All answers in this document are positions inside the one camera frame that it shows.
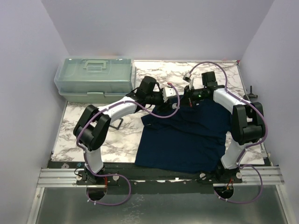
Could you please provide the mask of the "navy blue t-shirt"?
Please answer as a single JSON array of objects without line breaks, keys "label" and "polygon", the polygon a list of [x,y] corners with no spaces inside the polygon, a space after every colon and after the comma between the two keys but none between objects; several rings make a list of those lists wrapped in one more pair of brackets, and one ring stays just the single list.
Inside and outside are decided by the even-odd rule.
[{"label": "navy blue t-shirt", "polygon": [[206,99],[194,107],[181,106],[170,118],[158,112],[141,118],[144,125],[135,165],[170,171],[214,171],[224,155],[231,113]]}]

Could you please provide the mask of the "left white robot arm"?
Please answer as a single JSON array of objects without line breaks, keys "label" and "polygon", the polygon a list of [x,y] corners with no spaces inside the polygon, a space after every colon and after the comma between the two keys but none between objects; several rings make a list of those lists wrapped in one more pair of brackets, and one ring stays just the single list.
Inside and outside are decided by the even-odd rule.
[{"label": "left white robot arm", "polygon": [[173,84],[155,91],[159,86],[155,78],[145,76],[139,87],[133,89],[120,100],[102,107],[89,105],[78,120],[73,134],[76,145],[83,150],[85,173],[93,184],[99,184],[107,175],[102,172],[104,163],[101,157],[101,146],[106,140],[111,123],[140,110],[146,111],[156,118],[170,118],[178,112],[178,108],[169,115],[154,114],[146,105],[167,106],[171,98],[179,98]]}]

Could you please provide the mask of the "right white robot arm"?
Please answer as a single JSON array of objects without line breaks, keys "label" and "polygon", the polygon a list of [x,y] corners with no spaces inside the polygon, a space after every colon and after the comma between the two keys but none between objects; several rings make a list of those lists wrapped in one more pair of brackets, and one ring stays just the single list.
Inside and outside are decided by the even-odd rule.
[{"label": "right white robot arm", "polygon": [[204,99],[210,99],[220,104],[231,113],[232,140],[217,164],[214,172],[217,182],[225,183],[238,172],[240,161],[247,150],[247,146],[257,143],[265,136],[266,128],[263,117],[263,106],[236,97],[224,85],[219,85],[214,72],[202,74],[203,88],[195,89],[193,78],[188,73],[183,80],[189,84],[184,88],[181,103],[188,103],[193,107]]}]

